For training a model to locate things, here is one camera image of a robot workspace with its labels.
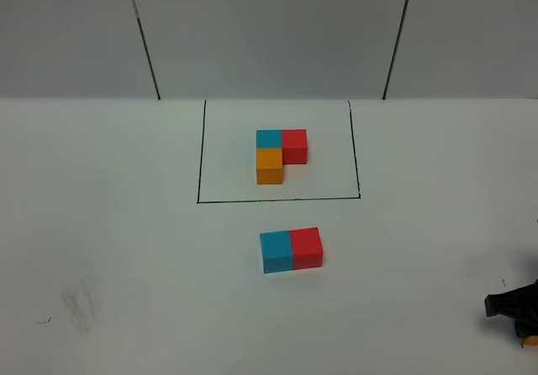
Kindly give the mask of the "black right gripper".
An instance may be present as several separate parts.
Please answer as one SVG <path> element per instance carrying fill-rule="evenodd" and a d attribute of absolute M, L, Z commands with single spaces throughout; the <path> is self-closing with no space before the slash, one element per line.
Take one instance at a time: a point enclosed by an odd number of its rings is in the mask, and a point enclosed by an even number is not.
<path fill-rule="evenodd" d="M 516 320 L 517 337 L 538 336 L 537 282 L 506 293 L 489 294 L 484 305 L 487 317 L 500 314 Z"/>

